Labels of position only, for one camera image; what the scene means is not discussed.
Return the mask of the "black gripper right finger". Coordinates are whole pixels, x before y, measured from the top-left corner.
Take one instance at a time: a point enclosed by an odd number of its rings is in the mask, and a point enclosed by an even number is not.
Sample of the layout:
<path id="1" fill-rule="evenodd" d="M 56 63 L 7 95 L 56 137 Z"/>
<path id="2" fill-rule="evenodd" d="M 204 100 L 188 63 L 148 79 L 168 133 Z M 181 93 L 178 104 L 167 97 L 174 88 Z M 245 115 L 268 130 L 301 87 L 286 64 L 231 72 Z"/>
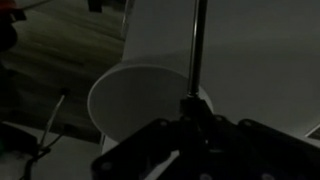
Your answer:
<path id="1" fill-rule="evenodd" d="M 252 119 L 215 115 L 213 132 L 246 170 L 246 180 L 320 180 L 319 149 Z"/>

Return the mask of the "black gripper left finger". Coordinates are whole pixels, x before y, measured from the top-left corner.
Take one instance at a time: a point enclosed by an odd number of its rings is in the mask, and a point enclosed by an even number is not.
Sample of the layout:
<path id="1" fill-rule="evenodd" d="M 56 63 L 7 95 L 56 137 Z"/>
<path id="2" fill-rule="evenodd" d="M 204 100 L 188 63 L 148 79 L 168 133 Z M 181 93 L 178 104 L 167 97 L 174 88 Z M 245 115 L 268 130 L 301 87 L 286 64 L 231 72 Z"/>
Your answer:
<path id="1" fill-rule="evenodd" d="M 143 180 L 178 149 L 181 124 L 156 119 L 91 164 L 92 180 Z"/>

